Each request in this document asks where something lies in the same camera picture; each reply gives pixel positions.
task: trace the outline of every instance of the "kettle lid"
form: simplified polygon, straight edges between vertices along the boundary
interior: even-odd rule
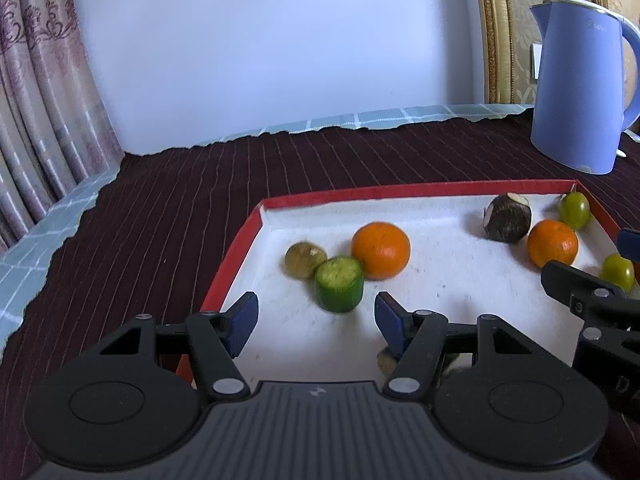
[[[544,4],[550,4],[555,2],[562,2],[566,4],[574,4],[581,7],[586,7],[587,9],[595,10],[596,12],[600,12],[601,14],[606,14],[607,16],[611,16],[613,19],[618,20],[619,22],[624,21],[624,17],[614,12],[613,10],[607,9],[607,7],[603,7],[598,4],[594,4],[593,2],[588,2],[587,0],[542,0]]]

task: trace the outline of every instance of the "white tray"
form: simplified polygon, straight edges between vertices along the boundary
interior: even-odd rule
[[[482,212],[500,192],[541,189],[544,194],[524,193],[532,224],[556,218],[556,201],[572,182],[465,184],[449,187],[450,192],[462,189],[465,196],[415,196],[444,194],[447,187],[427,185],[420,191],[404,186],[404,193],[413,196],[398,198],[402,190],[392,187],[388,190],[393,198],[382,200],[356,200],[370,193],[350,190],[348,200],[340,202],[326,200],[325,193],[297,200],[317,205],[278,207],[273,200],[270,206],[261,205],[259,216],[249,218],[238,234],[203,306],[216,310],[219,305],[213,303],[224,297],[222,310],[226,310],[246,291],[257,294],[257,326],[234,361],[251,388],[261,380],[382,384],[376,354],[386,343],[374,321],[373,306],[383,290],[407,310],[434,310],[450,322],[475,323],[481,314],[496,314],[571,365],[582,321],[546,296],[540,272],[527,256],[526,240],[509,246],[486,239]],[[469,196],[475,189],[490,193]],[[385,188],[379,190],[376,195],[384,196]],[[578,233],[574,266],[597,274],[602,260],[616,247],[596,216],[604,215],[609,230],[612,220],[599,205],[593,209],[594,217]],[[412,245],[409,264],[393,279],[365,282],[362,302],[353,312],[337,315],[322,310],[311,283],[285,275],[282,261],[287,248],[308,240],[323,247],[329,257],[349,254],[354,232],[371,221],[392,222],[407,233]],[[223,274],[233,274],[232,267],[240,261],[235,277],[225,278]],[[230,288],[225,279],[232,279]]]

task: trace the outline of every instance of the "red tray rim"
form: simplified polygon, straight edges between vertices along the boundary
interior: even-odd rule
[[[308,207],[331,202],[350,202],[354,200],[380,200],[385,198],[412,198],[432,196],[473,196],[498,195],[505,192],[519,194],[561,194],[571,191],[572,187],[583,193],[589,200],[591,213],[603,227],[613,242],[616,241],[620,227],[602,204],[589,192],[580,180],[479,180],[469,182],[429,182],[424,184],[399,184],[394,186],[357,187],[327,191],[313,191],[301,194],[267,198],[259,202],[251,211],[244,224],[229,245],[218,272],[213,278],[200,311],[218,312],[225,301],[242,262],[255,237],[262,228],[261,208],[286,209]],[[188,383],[193,381],[187,356],[183,355],[176,373]]]

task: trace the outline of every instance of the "logo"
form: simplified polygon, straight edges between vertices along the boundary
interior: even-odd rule
[[[314,397],[322,397],[327,394],[327,390],[321,388],[320,386],[316,386],[312,390],[309,390],[309,394],[313,395]]]
[[[589,28],[592,28],[593,30],[604,30],[604,27],[602,25],[599,25],[597,23],[595,23],[593,20],[587,20],[587,26]]]

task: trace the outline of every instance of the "dark red striped tablecloth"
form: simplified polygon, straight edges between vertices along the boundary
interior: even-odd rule
[[[640,226],[640,144],[623,136],[628,158],[606,176],[585,175],[532,147],[531,117],[529,110],[477,123],[325,128],[127,155],[76,235],[53,256],[46,285],[4,350],[0,478],[17,480],[38,465],[22,426],[29,391],[134,314],[181,322],[199,310],[225,250],[265,197],[416,182],[580,178],[620,226]],[[615,478],[640,478],[639,439],[638,426],[613,413],[598,463]]]

